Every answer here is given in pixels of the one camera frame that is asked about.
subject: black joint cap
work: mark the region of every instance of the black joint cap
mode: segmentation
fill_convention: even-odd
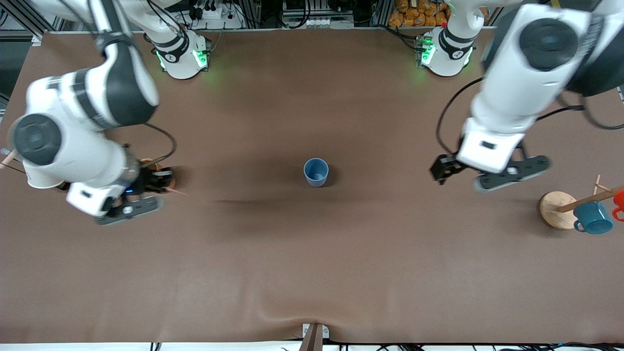
[[[39,166],[46,166],[54,162],[61,148],[62,134],[50,117],[28,114],[15,126],[13,141],[15,149],[23,158]]]
[[[529,23],[520,33],[520,49],[531,67],[551,71],[566,64],[578,51],[577,33],[552,18]]]

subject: blue mug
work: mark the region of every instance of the blue mug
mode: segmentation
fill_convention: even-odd
[[[613,221],[603,204],[596,201],[586,202],[574,209],[578,218],[574,229],[582,233],[604,234],[613,228]]]

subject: wooden stick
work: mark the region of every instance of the wooden stick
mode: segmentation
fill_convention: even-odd
[[[601,189],[602,189],[602,190],[604,190],[604,191],[613,192],[613,189],[609,189],[609,188],[607,188],[607,187],[605,187],[605,186],[602,186],[602,185],[600,185],[600,184],[596,184],[596,187],[597,187],[597,188],[601,188]]]
[[[593,194],[592,195],[596,195],[596,193],[598,192],[598,184],[600,183],[600,174],[596,175],[596,181],[593,183]]]
[[[618,192],[624,190],[624,185],[620,185],[617,188],[613,188],[611,189],[611,192],[605,191],[605,192],[601,192],[599,194],[596,195],[592,195],[592,196],[588,196],[584,199],[580,199],[576,202],[572,202],[571,204],[567,204],[567,205],[563,205],[561,207],[557,207],[555,209],[555,211],[557,212],[561,212],[561,213],[566,213],[569,212],[571,210],[574,210],[575,208],[577,208],[578,205],[582,205],[584,203],[587,202],[591,202],[591,201],[603,201],[603,200],[607,200],[607,199],[611,199],[612,197],[615,196],[615,194],[617,194]]]
[[[3,169],[4,166],[8,165],[9,162],[15,158],[15,155],[17,155],[17,150],[11,151],[11,153],[0,163],[0,169]]]
[[[181,192],[181,191],[177,191],[177,190],[175,190],[175,189],[165,188],[165,190],[166,190],[166,191],[169,191],[169,192],[174,192],[174,193],[176,193],[176,194],[180,194],[180,195],[186,195],[186,196],[188,196],[188,194],[187,194],[187,193],[185,193],[185,192]]]

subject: blue plastic cup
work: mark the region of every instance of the blue plastic cup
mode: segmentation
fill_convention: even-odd
[[[322,159],[309,159],[303,166],[303,174],[306,176],[306,180],[313,187],[322,187],[327,181],[327,175],[329,174],[329,166],[327,162]]]

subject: blue cup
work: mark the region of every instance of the blue cup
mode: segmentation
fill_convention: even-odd
[[[596,201],[586,202],[574,209],[578,220],[574,229],[582,233],[604,234],[613,228],[613,221],[603,204]]]
[[[309,159],[305,165],[303,165],[303,174],[306,176],[306,180],[313,187],[322,187],[327,181],[327,175],[329,174],[329,166],[327,162],[322,159]]]

